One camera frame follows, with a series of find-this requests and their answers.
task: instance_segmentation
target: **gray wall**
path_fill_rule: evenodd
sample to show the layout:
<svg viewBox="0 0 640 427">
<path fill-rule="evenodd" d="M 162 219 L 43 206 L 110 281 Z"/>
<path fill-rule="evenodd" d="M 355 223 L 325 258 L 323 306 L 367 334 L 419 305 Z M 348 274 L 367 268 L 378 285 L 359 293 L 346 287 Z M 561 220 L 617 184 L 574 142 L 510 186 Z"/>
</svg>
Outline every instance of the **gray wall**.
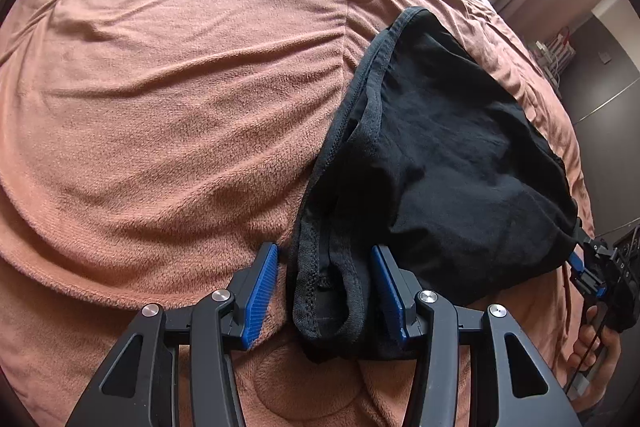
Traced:
<svg viewBox="0 0 640 427">
<path fill-rule="evenodd" d="M 561 75 L 562 103 L 580 144 L 596 234 L 605 234 L 612 243 L 638 222 L 614 229 L 640 217 L 640 72 L 596 17 L 570 40 L 577 55 Z M 611 60 L 604 64 L 600 54 Z M 622 349 L 606 397 L 588 427 L 622 427 L 638 402 L 640 325 L 623 333 Z"/>
</svg>

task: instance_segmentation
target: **wall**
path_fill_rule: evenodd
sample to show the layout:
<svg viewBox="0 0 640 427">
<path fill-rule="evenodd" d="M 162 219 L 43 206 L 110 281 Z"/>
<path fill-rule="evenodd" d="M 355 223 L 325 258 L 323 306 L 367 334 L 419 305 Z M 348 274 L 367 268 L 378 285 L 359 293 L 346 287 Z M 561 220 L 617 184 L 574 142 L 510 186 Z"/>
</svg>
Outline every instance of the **wall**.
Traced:
<svg viewBox="0 0 640 427">
<path fill-rule="evenodd" d="M 633 225 L 616 228 L 640 216 L 640 18 L 627 0 L 602 0 L 593 13 L 570 38 L 577 55 L 560 93 L 580 144 L 596 234 L 612 242 Z M 588 427 L 626 425 L 640 400 L 638 346 L 640 324 L 623 333 L 620 363 Z"/>
</svg>

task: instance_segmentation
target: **bed sheet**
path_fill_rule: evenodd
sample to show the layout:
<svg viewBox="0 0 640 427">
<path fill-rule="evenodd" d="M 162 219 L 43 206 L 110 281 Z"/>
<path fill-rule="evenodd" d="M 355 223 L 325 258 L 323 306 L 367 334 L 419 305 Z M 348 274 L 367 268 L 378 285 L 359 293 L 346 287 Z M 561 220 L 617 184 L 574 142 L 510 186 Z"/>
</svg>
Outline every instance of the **bed sheet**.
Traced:
<svg viewBox="0 0 640 427">
<path fill-rule="evenodd" d="M 479 0 L 17 0 L 0 27 L 0 365 L 39 425 L 64 425 L 135 309 L 194 303 L 262 241 L 286 251 L 360 57 L 415 5 L 518 100 L 592 233 L 570 120 Z M 310 363 L 283 283 L 284 264 L 258 346 L 234 359 L 247 425 L 400 425 L 413 362 Z M 563 380 L 582 305 L 566 267 L 490 301 Z M 459 425 L 468 384 L 463 352 Z"/>
</svg>

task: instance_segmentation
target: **blue rubber pad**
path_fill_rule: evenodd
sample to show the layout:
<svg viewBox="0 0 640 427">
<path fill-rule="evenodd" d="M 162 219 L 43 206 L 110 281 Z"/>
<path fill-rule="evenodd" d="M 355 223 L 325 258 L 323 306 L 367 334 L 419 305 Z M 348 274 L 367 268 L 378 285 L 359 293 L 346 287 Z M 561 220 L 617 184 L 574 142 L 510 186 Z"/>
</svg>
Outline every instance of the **blue rubber pad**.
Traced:
<svg viewBox="0 0 640 427">
<path fill-rule="evenodd" d="M 264 316 L 267 314 L 267 307 L 271 299 L 271 294 L 276 285 L 278 275 L 278 247 L 271 245 L 267 258 L 262 265 L 260 275 L 255 282 L 254 291 L 249 297 L 244 315 L 244 331 L 240 340 L 244 349 L 249 349 L 255 339 L 260 335 Z"/>
<path fill-rule="evenodd" d="M 396 291 L 396 286 L 391 279 L 389 270 L 386 268 L 380 248 L 373 247 L 371 253 L 373 280 L 378 289 L 378 295 L 380 296 L 380 307 L 385 317 L 386 328 L 389 336 L 401 347 L 404 347 L 409 335 L 404 326 L 404 308 L 402 307 L 402 302 Z"/>
</svg>

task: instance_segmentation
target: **silver bolt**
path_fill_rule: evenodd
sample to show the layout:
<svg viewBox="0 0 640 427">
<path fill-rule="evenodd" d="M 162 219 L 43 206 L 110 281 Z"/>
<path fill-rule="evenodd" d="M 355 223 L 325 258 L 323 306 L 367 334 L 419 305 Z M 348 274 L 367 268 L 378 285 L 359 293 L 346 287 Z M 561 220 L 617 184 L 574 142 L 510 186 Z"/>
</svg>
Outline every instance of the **silver bolt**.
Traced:
<svg viewBox="0 0 640 427">
<path fill-rule="evenodd" d="M 489 306 L 489 313 L 491 313 L 494 317 L 504 317 L 507 314 L 507 308 L 505 308 L 501 304 L 492 304 L 491 306 Z"/>
<path fill-rule="evenodd" d="M 216 302 L 224 302 L 231 296 L 231 292 L 225 288 L 216 290 L 211 294 L 211 298 Z"/>
<path fill-rule="evenodd" d="M 422 290 L 420 293 L 418 293 L 418 299 L 420 299 L 422 302 L 431 304 L 432 302 L 438 300 L 438 294 L 436 292 L 432 292 L 431 290 Z"/>
<path fill-rule="evenodd" d="M 142 314 L 145 317 L 153 317 L 154 315 L 158 315 L 160 308 L 157 304 L 147 304 L 144 308 L 142 308 Z"/>
</svg>

